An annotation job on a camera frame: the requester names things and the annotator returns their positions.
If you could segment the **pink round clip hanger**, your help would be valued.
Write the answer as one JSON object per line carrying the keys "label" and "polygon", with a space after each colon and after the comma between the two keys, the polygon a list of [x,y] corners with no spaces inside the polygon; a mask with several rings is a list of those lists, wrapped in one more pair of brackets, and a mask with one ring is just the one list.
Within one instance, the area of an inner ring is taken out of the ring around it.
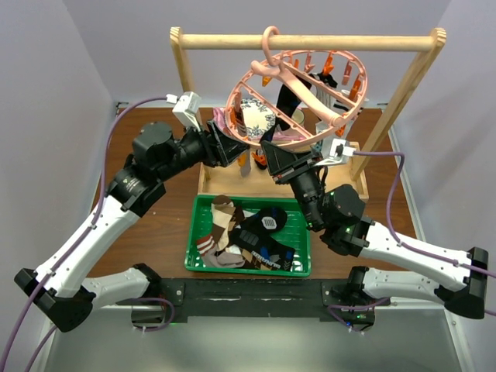
{"label": "pink round clip hanger", "polygon": [[[297,50],[291,46],[288,50],[278,54],[273,55],[271,53],[270,38],[278,34],[279,30],[275,26],[269,26],[264,30],[261,37],[261,49],[266,60],[262,62],[254,60],[251,63],[250,71],[237,83],[226,103],[225,115],[228,129],[236,138],[254,148],[260,148],[261,145],[247,138],[240,107],[242,89],[245,89],[250,96],[262,101],[275,114],[275,119],[283,119],[290,126],[290,129],[298,131],[304,137],[304,139],[285,143],[287,148],[298,148],[316,143],[320,139],[340,131],[348,122],[357,118],[366,99],[368,84],[366,68],[354,54],[345,50],[330,50],[321,74],[313,75],[311,71],[314,65],[311,61],[314,50]],[[358,69],[358,75],[348,95],[344,95],[323,80],[333,70],[332,59],[335,55],[347,59],[346,71],[342,80],[343,85],[346,85],[350,78],[351,67]],[[276,105],[269,103],[255,88],[247,84],[254,75],[264,79],[277,80],[281,82],[281,86],[286,85],[299,97],[301,103],[305,104],[325,124],[324,130],[312,135],[303,126],[276,108]]]}

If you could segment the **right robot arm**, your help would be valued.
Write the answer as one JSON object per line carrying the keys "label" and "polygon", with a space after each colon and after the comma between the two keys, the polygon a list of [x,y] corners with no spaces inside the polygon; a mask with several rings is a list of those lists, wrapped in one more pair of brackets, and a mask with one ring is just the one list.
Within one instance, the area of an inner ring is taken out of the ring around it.
{"label": "right robot arm", "polygon": [[468,251],[435,246],[395,232],[392,222],[381,224],[367,217],[365,203],[349,184],[331,191],[326,172],[351,157],[365,157],[342,139],[333,141],[324,157],[317,150],[294,152],[263,141],[268,172],[276,184],[287,184],[305,217],[307,228],[321,234],[330,250],[342,256],[364,257],[398,266],[398,271],[368,267],[352,269],[347,284],[338,291],[342,309],[369,309],[392,297],[439,303],[456,315],[483,319],[489,254],[473,247]]}

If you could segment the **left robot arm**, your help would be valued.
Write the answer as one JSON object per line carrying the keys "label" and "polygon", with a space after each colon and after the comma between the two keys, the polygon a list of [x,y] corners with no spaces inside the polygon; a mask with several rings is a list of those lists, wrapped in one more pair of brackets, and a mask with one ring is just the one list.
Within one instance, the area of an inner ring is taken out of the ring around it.
{"label": "left robot arm", "polygon": [[34,297],[36,307],[61,332],[77,328],[92,311],[106,305],[134,298],[154,303],[160,297],[161,278],[144,263],[106,277],[89,278],[88,273],[165,195],[165,181],[199,163],[228,167],[249,148],[213,122],[207,129],[186,129],[180,139],[165,122],[147,123],[132,147],[104,198],[54,257],[15,276],[16,284]]}

